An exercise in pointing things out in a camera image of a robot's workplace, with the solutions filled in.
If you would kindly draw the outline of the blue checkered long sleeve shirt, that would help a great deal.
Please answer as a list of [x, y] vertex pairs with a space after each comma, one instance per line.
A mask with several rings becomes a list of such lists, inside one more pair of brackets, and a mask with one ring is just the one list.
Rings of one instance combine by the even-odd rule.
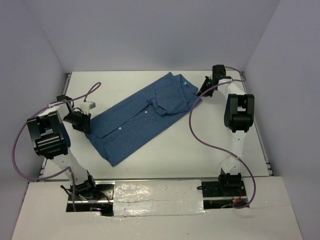
[[113, 167], [184, 117], [198, 88], [171, 72], [90, 120], [85, 136]]

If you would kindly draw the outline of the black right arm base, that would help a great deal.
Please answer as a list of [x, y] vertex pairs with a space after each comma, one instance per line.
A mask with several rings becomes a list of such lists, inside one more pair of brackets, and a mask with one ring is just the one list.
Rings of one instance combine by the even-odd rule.
[[202, 192], [204, 209], [245, 208], [248, 198], [241, 173], [220, 171], [215, 181], [202, 181], [196, 188]]

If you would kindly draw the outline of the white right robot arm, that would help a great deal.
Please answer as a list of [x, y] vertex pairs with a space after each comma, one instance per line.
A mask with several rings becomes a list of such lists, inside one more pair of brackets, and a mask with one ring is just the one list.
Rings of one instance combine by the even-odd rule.
[[244, 140], [254, 123], [255, 97], [247, 94], [236, 85], [237, 80], [227, 75], [223, 64], [212, 67], [211, 76], [206, 76], [200, 87], [198, 96], [212, 97], [218, 91], [226, 99], [223, 122], [228, 129], [230, 140], [228, 156], [220, 163], [222, 175], [238, 175], [241, 173]]

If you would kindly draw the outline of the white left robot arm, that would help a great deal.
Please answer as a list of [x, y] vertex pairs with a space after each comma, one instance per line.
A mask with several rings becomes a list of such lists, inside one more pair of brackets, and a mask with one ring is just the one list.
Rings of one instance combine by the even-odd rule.
[[70, 97], [59, 95], [56, 99], [53, 106], [26, 121], [33, 149], [38, 156], [51, 160], [61, 170], [71, 168], [65, 173], [70, 181], [68, 192], [74, 191], [76, 196], [91, 200], [98, 194], [98, 186], [71, 152], [71, 139], [64, 125], [69, 123], [74, 130], [89, 134], [90, 105], [86, 104], [84, 110], [74, 110]]

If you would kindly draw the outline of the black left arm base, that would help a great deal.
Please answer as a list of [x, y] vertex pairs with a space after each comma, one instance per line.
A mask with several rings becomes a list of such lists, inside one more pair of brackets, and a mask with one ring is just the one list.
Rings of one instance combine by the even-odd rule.
[[76, 194], [74, 205], [72, 193], [68, 194], [66, 212], [74, 212], [74, 206], [77, 213], [94, 212], [105, 217], [114, 215], [114, 183], [98, 182], [95, 191], [89, 196]]

